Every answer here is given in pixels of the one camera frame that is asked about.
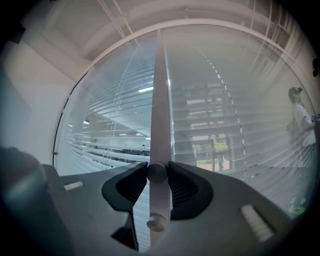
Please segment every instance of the white t-shirt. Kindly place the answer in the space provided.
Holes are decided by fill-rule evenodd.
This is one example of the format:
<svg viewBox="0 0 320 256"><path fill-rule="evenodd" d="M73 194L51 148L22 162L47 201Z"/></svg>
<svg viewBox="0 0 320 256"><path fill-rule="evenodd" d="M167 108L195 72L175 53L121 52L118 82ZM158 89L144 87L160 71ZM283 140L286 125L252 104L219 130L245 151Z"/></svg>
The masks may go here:
<svg viewBox="0 0 320 256"><path fill-rule="evenodd" d="M306 109L300 105L300 104L293 104L292 106L292 112L294 115L295 122L298 126L298 128L303 131L303 142L302 146L306 147L308 145L312 145L313 143L316 143L316 135L315 131L313 129L310 130L304 130L302 126L302 120L305 117L305 120L308 124L312 124L312 120L310 115L307 113Z"/></svg>

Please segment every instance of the fluorescent light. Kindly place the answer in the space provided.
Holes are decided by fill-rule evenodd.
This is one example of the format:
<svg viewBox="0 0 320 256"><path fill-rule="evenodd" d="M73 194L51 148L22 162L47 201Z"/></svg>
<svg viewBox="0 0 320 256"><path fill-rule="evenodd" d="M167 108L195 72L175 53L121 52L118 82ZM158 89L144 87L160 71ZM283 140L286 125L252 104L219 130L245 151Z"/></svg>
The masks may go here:
<svg viewBox="0 0 320 256"><path fill-rule="evenodd" d="M141 89L141 90L139 90L139 93L144 93L144 92L152 91L153 89L154 89L153 87Z"/></svg>

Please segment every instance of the glass pane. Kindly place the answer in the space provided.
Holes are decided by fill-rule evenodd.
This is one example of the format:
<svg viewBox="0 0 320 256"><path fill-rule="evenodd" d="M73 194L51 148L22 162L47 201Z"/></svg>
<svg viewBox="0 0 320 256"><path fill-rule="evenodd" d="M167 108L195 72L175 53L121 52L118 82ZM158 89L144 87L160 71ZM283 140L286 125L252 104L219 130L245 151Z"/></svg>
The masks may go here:
<svg viewBox="0 0 320 256"><path fill-rule="evenodd" d="M282 52L241 31L188 25L162 37L172 160L241 179L292 212L315 175L310 88ZM293 101L290 88L303 88Z"/></svg>
<svg viewBox="0 0 320 256"><path fill-rule="evenodd" d="M99 61L75 87L58 134L59 175L150 161L156 36L133 40Z"/></svg>

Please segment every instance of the black cap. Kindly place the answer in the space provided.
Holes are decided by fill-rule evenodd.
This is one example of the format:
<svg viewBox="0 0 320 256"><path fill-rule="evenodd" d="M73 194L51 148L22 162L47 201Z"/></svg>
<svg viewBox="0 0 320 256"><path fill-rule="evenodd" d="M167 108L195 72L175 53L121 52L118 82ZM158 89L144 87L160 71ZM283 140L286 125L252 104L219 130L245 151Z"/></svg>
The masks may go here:
<svg viewBox="0 0 320 256"><path fill-rule="evenodd" d="M288 96L291 102L294 102L294 95L300 94L302 92L302 88L292 87L288 91Z"/></svg>

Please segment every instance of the person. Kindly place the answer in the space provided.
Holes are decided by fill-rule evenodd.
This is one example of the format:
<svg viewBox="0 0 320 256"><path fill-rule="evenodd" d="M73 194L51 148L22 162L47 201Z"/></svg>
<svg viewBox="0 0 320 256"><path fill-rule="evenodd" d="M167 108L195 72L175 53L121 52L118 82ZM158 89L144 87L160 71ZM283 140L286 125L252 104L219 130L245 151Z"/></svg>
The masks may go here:
<svg viewBox="0 0 320 256"><path fill-rule="evenodd" d="M314 168L314 153L316 150L316 135L315 135L315 123L312 122L310 115L302 103L301 95L302 88L292 87L288 91L288 97L292 103L292 113L294 118L294 123L297 126L297 130L299 131L299 140L301 140L300 152L302 156L302 162L304 164L303 167L307 167L303 169L301 173L300 185L308 186L313 174L312 170ZM307 160L311 160L311 166L308 166ZM291 201L291 206L288 211L291 214L301 215L305 212L305 203L307 199L305 198L307 195L303 191L298 191L297 196Z"/></svg>

